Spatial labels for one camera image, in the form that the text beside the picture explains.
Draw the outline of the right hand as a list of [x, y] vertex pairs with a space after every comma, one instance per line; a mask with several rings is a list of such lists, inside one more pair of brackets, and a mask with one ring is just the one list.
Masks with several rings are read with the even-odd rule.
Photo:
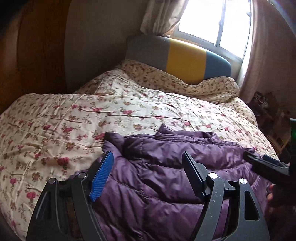
[[271, 184], [269, 190], [267, 202], [271, 207], [295, 205], [295, 187], [281, 187]]

